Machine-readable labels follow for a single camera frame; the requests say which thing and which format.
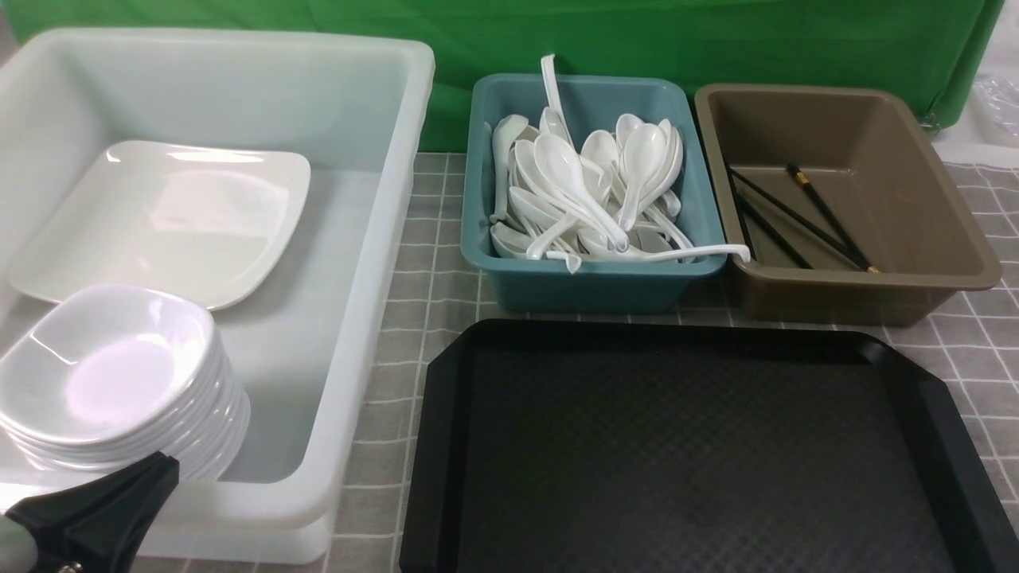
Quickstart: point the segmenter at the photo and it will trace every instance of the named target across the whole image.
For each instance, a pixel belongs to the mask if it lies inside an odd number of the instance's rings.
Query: green backdrop
[[[300,30],[435,51],[422,150],[466,146],[471,88],[497,71],[887,90],[954,123],[1004,0],[5,0],[24,41],[68,25]]]

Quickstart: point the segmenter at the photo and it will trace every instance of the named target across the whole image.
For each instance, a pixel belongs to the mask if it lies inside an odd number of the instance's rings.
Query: blue plastic bin
[[[667,117],[683,135],[686,154],[683,176],[674,186],[683,202],[677,224],[694,245],[725,243],[704,152],[683,90],[661,80],[637,77],[560,75],[558,82],[577,149],[594,129],[614,132],[623,113],[654,122]],[[499,257],[488,236],[495,194],[492,128],[511,113],[537,125],[545,105],[545,89],[537,73],[489,75],[474,87],[461,250],[468,262],[491,277],[500,306],[534,312],[664,312],[691,282],[721,270],[726,262],[721,255],[689,264],[585,261],[575,275],[560,261]]]

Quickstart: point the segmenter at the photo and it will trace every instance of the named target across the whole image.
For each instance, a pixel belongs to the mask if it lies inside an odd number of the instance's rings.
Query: white plastic bin
[[[336,501],[410,201],[434,58],[316,34],[60,30],[0,68],[0,269],[108,146],[290,151],[312,164],[265,282],[215,313],[252,421],[217,483],[182,483],[143,555],[307,563]],[[0,352],[50,305],[0,285]],[[87,481],[38,472],[0,434],[0,511]]]

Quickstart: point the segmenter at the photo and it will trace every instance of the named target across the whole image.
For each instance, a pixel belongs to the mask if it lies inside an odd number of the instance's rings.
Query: black serving tray
[[[858,332],[489,320],[428,368],[404,573],[1006,573],[945,383]]]

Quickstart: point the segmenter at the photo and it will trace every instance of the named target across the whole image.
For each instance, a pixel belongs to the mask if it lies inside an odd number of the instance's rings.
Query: stack of white bowls
[[[251,418],[212,315],[183,299],[91,287],[0,360],[0,426],[44,470],[108,473],[153,452],[215,480]]]

